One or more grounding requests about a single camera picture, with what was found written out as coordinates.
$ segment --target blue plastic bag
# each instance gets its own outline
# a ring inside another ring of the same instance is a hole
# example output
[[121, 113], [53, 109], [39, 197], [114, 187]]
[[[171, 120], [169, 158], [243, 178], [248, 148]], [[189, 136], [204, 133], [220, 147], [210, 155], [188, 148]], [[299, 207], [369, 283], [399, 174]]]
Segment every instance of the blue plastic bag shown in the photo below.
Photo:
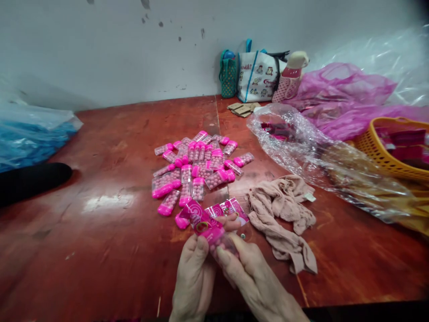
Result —
[[48, 160], [82, 127], [71, 111], [0, 105], [0, 173]]

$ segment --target white tote bag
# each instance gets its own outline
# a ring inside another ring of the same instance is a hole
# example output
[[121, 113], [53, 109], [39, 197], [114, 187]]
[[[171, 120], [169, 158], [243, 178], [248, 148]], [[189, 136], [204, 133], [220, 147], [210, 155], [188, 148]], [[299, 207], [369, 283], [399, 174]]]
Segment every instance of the white tote bag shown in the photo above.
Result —
[[237, 97], [243, 102], [271, 101], [280, 73], [285, 69], [284, 57], [289, 51], [267, 54], [265, 50], [250, 52], [252, 41], [247, 40], [246, 52], [238, 54], [240, 75]]

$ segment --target pink plastic bag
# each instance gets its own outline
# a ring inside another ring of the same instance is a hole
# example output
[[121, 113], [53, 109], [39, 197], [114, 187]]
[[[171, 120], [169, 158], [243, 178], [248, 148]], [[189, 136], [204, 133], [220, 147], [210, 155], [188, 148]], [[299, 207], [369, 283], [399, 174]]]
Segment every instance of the pink plastic bag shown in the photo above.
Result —
[[377, 106], [356, 102], [328, 102], [302, 112], [319, 130], [333, 140], [352, 140], [364, 133], [377, 117], [406, 117], [429, 123], [429, 106]]
[[325, 102], [382, 105], [396, 85], [381, 75], [366, 75], [353, 64], [332, 63], [305, 73], [296, 97], [282, 103], [299, 111]]

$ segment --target wooden table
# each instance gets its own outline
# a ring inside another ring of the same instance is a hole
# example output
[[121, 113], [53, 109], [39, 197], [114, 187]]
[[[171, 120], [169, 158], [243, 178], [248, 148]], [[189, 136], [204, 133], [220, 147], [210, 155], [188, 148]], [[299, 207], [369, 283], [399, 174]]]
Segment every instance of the wooden table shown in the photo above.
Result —
[[[236, 101], [208, 96], [80, 112], [84, 126], [51, 159], [76, 170], [69, 183], [0, 209], [0, 321], [168, 316], [181, 249], [192, 232], [156, 213], [152, 173], [167, 163], [153, 149], [204, 129], [236, 140], [234, 156], [254, 154], [242, 178], [208, 194], [203, 206], [230, 196], [245, 207], [250, 187], [287, 174], [262, 151], [246, 119], [226, 109]], [[258, 244], [301, 306], [424, 299], [429, 252], [417, 233], [322, 189], [315, 197], [306, 206], [317, 223], [303, 238], [318, 275], [291, 274], [250, 223], [239, 231]], [[210, 312], [245, 309], [218, 274]]]

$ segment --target yellow plastic basket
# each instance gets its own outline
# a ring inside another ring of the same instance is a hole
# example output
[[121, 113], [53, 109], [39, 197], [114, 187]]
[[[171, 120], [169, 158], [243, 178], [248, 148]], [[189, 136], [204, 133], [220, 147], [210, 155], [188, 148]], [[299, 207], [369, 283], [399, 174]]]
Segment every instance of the yellow plastic basket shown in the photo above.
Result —
[[377, 162], [383, 171], [396, 178], [429, 181], [429, 171], [414, 168], [395, 159], [382, 145], [379, 136], [375, 132], [376, 127], [387, 127], [397, 131], [410, 129], [425, 129], [429, 133], [429, 123], [414, 122], [406, 118], [376, 118], [373, 119], [368, 130], [359, 135], [355, 140], [357, 149], [366, 153]]

